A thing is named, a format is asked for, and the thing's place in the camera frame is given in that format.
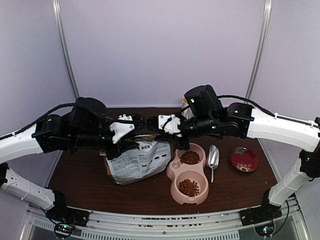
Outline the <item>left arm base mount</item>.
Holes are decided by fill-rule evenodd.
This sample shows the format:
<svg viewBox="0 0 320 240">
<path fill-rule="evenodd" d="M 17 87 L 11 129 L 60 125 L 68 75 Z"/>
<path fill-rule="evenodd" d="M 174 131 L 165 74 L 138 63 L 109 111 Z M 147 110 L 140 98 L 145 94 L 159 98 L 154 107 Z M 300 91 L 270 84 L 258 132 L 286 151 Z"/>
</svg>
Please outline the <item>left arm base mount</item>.
<svg viewBox="0 0 320 240">
<path fill-rule="evenodd" d="M 62 210 L 44 210 L 45 217 L 53 223 L 53 233 L 59 239 L 66 239 L 76 233 L 77 227 L 86 227 L 90 212 L 68 207 Z"/>
</svg>

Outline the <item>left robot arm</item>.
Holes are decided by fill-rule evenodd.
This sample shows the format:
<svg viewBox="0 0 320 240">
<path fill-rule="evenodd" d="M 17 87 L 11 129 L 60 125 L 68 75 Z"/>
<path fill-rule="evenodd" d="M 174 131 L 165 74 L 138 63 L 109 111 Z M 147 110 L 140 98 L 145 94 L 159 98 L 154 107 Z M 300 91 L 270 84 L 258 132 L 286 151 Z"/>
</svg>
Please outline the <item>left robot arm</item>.
<svg viewBox="0 0 320 240">
<path fill-rule="evenodd" d="M 0 138 L 0 187 L 45 212 L 48 219 L 72 224 L 77 214 L 69 208 L 65 195 L 42 188 L 19 177 L 8 161 L 33 154 L 81 149 L 105 151 L 112 160 L 138 146 L 130 141 L 135 131 L 145 126 L 140 114 L 108 116 L 106 106 L 91 97 L 78 97 L 60 104 L 27 126 Z"/>
</svg>

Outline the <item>silver metal scoop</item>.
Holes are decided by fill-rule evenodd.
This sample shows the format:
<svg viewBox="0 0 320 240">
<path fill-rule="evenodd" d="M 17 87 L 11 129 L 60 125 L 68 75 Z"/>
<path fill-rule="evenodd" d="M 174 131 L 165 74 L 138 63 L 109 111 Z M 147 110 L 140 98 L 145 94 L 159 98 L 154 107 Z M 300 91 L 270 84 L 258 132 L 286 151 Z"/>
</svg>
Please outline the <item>silver metal scoop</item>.
<svg viewBox="0 0 320 240">
<path fill-rule="evenodd" d="M 214 171 L 219 166 L 220 151 L 217 146 L 211 145 L 207 156 L 206 166 L 211 169 L 210 182 L 214 182 Z"/>
</svg>

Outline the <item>pink double pet bowl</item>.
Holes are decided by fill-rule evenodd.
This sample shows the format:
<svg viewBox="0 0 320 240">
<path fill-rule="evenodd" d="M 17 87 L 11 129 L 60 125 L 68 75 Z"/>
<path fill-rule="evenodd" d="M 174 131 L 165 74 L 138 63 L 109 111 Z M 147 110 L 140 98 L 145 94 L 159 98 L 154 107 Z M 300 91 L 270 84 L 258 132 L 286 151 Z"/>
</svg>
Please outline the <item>pink double pet bowl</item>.
<svg viewBox="0 0 320 240">
<path fill-rule="evenodd" d="M 199 163 L 182 163 L 181 156 L 185 151 L 176 150 L 173 160 L 166 168 L 166 175 L 171 180 L 170 194 L 178 204 L 200 205 L 207 199 L 209 194 L 209 183 L 204 173 L 206 153 L 204 149 L 196 143 L 191 143 L 189 147 L 190 151 L 199 155 Z M 185 195 L 178 189 L 179 183 L 186 179 L 189 179 L 192 183 L 196 184 L 198 193 L 195 196 Z"/>
</svg>

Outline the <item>brown pet food bag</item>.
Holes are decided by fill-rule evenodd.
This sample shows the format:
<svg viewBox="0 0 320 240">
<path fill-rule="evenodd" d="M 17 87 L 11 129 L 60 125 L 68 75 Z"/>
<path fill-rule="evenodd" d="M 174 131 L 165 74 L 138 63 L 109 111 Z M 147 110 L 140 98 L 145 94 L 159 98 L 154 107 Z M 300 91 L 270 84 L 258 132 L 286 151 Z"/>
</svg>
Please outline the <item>brown pet food bag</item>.
<svg viewBox="0 0 320 240">
<path fill-rule="evenodd" d="M 129 185 L 164 171 L 174 156 L 175 148 L 168 141 L 157 140 L 157 134 L 143 134 L 133 138 L 137 148 L 109 160 L 106 154 L 104 166 L 107 175 L 117 185 Z"/>
</svg>

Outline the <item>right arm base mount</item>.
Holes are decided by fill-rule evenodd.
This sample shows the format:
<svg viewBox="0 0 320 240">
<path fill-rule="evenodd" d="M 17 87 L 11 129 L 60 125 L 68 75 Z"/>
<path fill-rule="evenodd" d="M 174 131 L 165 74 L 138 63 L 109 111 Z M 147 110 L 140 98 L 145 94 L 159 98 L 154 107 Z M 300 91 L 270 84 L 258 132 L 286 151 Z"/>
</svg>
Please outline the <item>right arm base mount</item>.
<svg viewBox="0 0 320 240">
<path fill-rule="evenodd" d="M 263 238 L 271 237 L 276 233 L 275 219 L 282 215 L 280 209 L 263 210 L 261 206 L 239 211 L 242 226 L 254 225 L 255 233 Z"/>
</svg>

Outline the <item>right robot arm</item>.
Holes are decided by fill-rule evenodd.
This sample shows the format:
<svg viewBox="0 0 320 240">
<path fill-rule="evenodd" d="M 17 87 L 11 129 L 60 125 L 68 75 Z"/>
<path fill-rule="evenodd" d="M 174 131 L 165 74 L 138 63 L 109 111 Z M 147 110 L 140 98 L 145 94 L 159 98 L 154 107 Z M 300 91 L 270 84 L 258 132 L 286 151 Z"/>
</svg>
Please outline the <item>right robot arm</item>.
<svg viewBox="0 0 320 240">
<path fill-rule="evenodd" d="M 292 169 L 267 190 L 256 210 L 259 220 L 268 220 L 306 182 L 320 176 L 320 119 L 305 121 L 272 113 L 257 103 L 239 98 L 223 107 L 211 85 L 200 85 L 184 95 L 193 116 L 173 113 L 159 129 L 173 136 L 181 149 L 189 139 L 202 136 L 266 139 L 301 148 Z"/>
</svg>

